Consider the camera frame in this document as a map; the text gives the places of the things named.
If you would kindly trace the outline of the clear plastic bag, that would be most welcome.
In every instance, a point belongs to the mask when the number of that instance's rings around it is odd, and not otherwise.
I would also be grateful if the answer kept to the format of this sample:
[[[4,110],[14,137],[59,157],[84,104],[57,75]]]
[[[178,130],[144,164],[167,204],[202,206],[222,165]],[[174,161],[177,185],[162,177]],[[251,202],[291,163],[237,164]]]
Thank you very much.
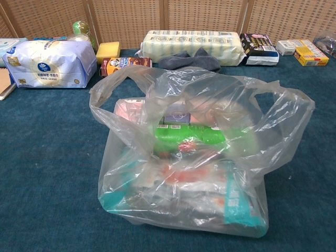
[[[292,160],[315,103],[278,81],[132,66],[100,80],[89,106],[110,130],[98,183],[105,211],[262,237],[264,176]]]

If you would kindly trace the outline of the small purple box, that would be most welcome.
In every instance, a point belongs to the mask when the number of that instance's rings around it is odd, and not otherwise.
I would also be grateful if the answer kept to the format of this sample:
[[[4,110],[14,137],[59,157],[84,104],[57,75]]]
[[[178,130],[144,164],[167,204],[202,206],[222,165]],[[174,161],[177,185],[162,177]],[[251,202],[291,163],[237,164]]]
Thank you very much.
[[[191,114],[182,106],[168,107],[164,116],[164,124],[189,124]]]

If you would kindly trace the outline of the green snack package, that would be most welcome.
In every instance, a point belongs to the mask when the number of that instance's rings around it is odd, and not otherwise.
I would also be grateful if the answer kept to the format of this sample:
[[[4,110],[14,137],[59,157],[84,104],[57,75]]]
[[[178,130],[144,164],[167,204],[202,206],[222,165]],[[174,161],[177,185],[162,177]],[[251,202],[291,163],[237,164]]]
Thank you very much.
[[[216,145],[226,141],[219,128],[197,124],[159,124],[154,135],[156,153],[191,152],[202,144]]]

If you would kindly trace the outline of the grey cloth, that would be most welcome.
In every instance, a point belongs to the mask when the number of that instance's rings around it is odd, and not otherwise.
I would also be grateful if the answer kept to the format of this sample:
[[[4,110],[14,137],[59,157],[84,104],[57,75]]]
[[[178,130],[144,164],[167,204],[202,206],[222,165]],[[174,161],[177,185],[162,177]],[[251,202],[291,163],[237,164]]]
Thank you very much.
[[[187,51],[183,51],[179,54],[162,58],[157,64],[159,68],[168,70],[177,70],[183,67],[200,67],[213,72],[221,70],[219,61],[203,48],[199,48],[194,56],[189,55]]]

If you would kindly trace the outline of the brown chocolate cookie box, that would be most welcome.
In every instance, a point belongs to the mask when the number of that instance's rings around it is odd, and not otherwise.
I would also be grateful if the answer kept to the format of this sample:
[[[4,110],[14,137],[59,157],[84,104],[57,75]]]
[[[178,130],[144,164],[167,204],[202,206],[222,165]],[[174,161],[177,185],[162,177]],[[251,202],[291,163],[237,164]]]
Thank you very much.
[[[100,67],[100,76],[106,77],[117,70],[133,65],[152,67],[152,60],[138,57],[104,58]]]

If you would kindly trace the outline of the long cream paper roll pack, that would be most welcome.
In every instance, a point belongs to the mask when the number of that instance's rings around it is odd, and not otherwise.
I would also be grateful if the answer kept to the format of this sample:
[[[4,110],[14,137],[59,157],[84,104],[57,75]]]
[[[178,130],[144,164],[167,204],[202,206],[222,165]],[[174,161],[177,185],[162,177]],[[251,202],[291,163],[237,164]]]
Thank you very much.
[[[215,57],[221,66],[237,66],[246,57],[236,32],[205,30],[150,30],[136,55],[157,63],[184,51],[194,56],[200,48]]]

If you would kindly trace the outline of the yellow sponge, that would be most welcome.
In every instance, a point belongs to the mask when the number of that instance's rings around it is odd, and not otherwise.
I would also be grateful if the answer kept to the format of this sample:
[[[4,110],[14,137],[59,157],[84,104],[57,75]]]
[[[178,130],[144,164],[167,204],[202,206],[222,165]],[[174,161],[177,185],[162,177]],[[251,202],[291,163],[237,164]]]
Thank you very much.
[[[99,65],[102,64],[104,58],[119,58],[120,47],[121,46],[118,41],[101,43],[96,53],[97,63]]]

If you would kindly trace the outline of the teal edged white package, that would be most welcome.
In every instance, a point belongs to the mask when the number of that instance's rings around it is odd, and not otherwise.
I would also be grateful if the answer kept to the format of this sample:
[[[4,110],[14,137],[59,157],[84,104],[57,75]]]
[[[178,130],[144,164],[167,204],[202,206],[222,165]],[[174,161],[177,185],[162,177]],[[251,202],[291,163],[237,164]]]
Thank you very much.
[[[137,160],[104,165],[99,201],[134,223],[227,232],[263,228],[252,196],[238,184],[231,161]]]

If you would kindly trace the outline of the wooden rattan folding screen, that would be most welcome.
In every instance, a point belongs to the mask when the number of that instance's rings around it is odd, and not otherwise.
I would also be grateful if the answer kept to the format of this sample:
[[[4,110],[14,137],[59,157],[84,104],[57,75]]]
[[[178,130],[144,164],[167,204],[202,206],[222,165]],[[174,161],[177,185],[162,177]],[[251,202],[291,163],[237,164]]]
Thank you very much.
[[[123,49],[159,29],[258,33],[277,42],[336,34],[336,0],[0,0],[0,38],[66,36],[76,21],[97,43]]]

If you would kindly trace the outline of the black pink snack pack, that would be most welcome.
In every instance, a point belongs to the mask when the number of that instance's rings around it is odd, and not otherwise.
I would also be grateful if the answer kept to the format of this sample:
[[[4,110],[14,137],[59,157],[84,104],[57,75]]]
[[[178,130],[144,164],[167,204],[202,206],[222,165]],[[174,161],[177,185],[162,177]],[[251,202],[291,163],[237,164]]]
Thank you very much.
[[[244,65],[250,66],[276,66],[279,53],[271,40],[264,34],[240,34],[240,41],[246,57]]]

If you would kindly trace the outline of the green bottle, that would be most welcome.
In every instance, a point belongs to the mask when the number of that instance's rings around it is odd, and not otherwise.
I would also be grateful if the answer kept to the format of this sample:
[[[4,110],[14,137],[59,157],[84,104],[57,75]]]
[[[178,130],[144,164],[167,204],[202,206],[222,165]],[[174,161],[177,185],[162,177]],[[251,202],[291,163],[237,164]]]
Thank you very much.
[[[84,22],[84,21],[76,21],[72,25],[72,30],[75,35],[82,35],[85,34],[89,37],[89,40],[91,42],[91,45],[94,50],[97,50],[97,43],[96,40],[94,39],[90,26]]]

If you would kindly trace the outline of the small white box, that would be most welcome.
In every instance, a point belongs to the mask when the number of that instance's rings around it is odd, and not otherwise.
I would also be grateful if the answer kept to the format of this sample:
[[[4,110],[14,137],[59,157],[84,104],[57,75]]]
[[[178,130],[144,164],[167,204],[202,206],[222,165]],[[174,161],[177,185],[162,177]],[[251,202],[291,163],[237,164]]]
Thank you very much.
[[[289,40],[279,40],[276,44],[276,50],[282,56],[291,56],[296,51],[296,46]]]

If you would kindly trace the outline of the blue cookie box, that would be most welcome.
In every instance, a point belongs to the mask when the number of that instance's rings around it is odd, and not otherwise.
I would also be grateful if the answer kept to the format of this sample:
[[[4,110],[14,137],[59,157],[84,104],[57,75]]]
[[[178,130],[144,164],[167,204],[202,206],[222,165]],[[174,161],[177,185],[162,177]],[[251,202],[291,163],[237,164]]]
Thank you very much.
[[[43,40],[43,41],[55,41],[55,40],[67,40],[67,36],[61,37],[36,37],[33,40]]]

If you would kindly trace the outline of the yellow box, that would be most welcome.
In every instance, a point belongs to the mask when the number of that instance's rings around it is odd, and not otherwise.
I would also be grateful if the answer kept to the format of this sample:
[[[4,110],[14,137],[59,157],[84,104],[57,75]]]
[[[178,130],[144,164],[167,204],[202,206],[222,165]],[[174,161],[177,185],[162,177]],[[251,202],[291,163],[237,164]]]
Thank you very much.
[[[329,58],[308,39],[289,40],[296,48],[294,57],[302,66],[326,66]]]

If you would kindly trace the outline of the light blue wet wipes pack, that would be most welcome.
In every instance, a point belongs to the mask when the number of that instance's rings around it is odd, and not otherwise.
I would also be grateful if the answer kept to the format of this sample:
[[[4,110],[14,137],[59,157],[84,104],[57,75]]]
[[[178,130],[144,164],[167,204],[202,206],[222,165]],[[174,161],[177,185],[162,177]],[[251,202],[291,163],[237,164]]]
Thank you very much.
[[[27,38],[0,38],[0,68],[5,68],[3,55],[15,47],[17,44],[28,41]]]

